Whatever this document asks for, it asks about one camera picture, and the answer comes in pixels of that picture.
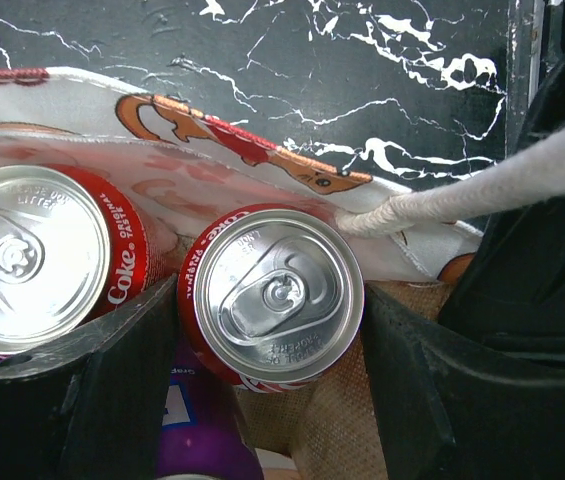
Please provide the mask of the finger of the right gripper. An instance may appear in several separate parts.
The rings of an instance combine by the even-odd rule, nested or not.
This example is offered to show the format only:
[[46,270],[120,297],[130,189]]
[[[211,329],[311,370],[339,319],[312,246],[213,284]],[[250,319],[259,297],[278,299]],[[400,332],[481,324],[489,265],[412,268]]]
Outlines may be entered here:
[[[540,83],[517,147],[565,126],[563,55]],[[529,360],[565,360],[565,197],[494,215],[439,324]]]

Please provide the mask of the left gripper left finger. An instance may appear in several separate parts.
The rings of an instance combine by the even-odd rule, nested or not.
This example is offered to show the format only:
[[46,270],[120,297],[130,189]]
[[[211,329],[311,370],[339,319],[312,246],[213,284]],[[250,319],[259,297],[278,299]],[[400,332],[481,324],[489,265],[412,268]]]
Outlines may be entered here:
[[0,479],[152,479],[175,278],[0,363]]

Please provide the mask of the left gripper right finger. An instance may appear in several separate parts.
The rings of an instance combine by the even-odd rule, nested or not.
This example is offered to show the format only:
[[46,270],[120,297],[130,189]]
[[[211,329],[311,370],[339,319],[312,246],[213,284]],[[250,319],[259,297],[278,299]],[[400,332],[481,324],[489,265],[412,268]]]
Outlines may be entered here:
[[361,339],[392,479],[565,479],[565,369],[483,347],[365,289]]

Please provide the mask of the brown canvas tote bag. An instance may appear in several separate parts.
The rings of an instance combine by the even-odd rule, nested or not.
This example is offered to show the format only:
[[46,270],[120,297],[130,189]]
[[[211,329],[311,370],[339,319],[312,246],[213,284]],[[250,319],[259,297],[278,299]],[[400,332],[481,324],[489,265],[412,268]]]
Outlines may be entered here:
[[[521,150],[533,150],[533,161],[503,179],[490,169],[485,193],[474,179],[457,183],[464,193],[458,207],[462,220],[434,218],[410,227],[404,239],[359,240],[365,271],[375,281],[440,278],[457,287],[486,235],[465,219],[487,209],[494,215],[513,211],[504,195],[520,181],[556,184],[565,172],[565,126]],[[35,163],[52,151],[101,169],[185,236],[247,203],[278,201],[362,218],[392,196],[409,195],[406,186],[292,153],[174,99],[103,75],[68,67],[0,69],[1,159]],[[529,360],[473,342],[565,369],[565,360]]]

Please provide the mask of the red cola can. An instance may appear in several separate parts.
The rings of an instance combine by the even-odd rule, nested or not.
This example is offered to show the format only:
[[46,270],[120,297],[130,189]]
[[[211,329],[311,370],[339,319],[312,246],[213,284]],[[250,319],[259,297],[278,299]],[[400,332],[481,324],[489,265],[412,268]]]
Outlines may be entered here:
[[177,284],[191,348],[229,384],[260,394],[300,389],[354,342],[364,282],[349,245],[298,208],[229,212],[194,241]]
[[0,167],[0,357],[121,307],[171,274],[177,243],[93,172]]

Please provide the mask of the red cola can front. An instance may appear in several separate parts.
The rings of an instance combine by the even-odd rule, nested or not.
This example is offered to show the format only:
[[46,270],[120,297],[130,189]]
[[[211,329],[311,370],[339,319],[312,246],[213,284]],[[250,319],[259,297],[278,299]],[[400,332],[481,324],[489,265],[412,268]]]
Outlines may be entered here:
[[229,212],[194,241],[177,284],[191,348],[229,384],[260,394],[300,389],[354,342],[364,282],[349,245],[298,208]]

